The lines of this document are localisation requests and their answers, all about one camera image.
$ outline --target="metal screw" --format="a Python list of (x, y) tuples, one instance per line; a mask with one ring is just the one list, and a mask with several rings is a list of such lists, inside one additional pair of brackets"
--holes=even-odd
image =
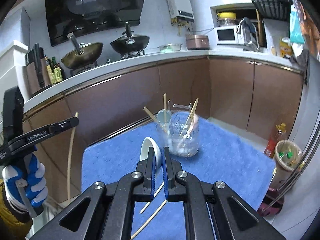
[(137, 179), (141, 177), (141, 172), (139, 171), (134, 171), (133, 173), (131, 173), (131, 177)]
[(216, 182), (216, 187), (217, 188), (224, 188), (226, 184), (223, 181), (217, 181)]
[(93, 188), (95, 189), (101, 189), (103, 187), (103, 182), (97, 181), (93, 184)]
[(188, 175), (186, 171), (178, 171), (178, 176), (180, 178), (185, 178)]

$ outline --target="microwave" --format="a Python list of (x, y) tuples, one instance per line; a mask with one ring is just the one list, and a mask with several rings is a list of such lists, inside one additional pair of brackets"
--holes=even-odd
[(215, 27), (213, 29), (217, 45), (246, 45), (249, 41), (256, 43), (250, 30), (241, 26), (241, 34), (237, 33), (238, 25)]

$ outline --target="water heater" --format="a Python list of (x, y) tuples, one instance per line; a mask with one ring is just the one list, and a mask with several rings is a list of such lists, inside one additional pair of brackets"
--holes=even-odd
[(167, 0), (170, 18), (177, 20), (184, 20), (189, 22), (194, 22), (193, 11), (191, 7), (190, 0)]

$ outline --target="work glove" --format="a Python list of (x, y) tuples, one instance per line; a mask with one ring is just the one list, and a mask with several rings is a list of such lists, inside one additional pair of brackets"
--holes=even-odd
[[(27, 177), (28, 186), (25, 189), (27, 198), (33, 207), (39, 207), (48, 196), (48, 188), (44, 176), (44, 165), (39, 162), (33, 154), (29, 164), (30, 173)], [(28, 212), (19, 195), (15, 181), (21, 179), (22, 171), (15, 166), (7, 166), (2, 170), (2, 177), (5, 184), (5, 195), (9, 203), (18, 209), (20, 213)]]

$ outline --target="white countertop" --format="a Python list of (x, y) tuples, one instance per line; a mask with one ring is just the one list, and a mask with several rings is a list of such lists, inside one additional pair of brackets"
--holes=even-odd
[(195, 56), (242, 57), (242, 58), (248, 58), (248, 59), (261, 60), (261, 61), (270, 62), (270, 63), (276, 63), (290, 69), (301, 71), (301, 69), (297, 64), (291, 64), (291, 62), (288, 59), (273, 56), (270, 54), (265, 54), (265, 53), (252, 52), (252, 51), (213, 49), (213, 50), (184, 50), (184, 51), (178, 51), (178, 52), (148, 54), (140, 57), (134, 57), (134, 58), (124, 59), (116, 62), (111, 62), (105, 65), (90, 69), (86, 72), (80, 73), (73, 77), (70, 77), (48, 88), (47, 90), (39, 93), (38, 95), (34, 96), (30, 100), (26, 101), (24, 104), (24, 112), (29, 111), (33, 107), (42, 103), (43, 101), (59, 93), (62, 93), (63, 91), (66, 91), (71, 87), (74, 87), (90, 79), (94, 79), (96, 77), (99, 77), (117, 70), (129, 68), (132, 66), (137, 66), (145, 63), (161, 61), (165, 59), (195, 57)]

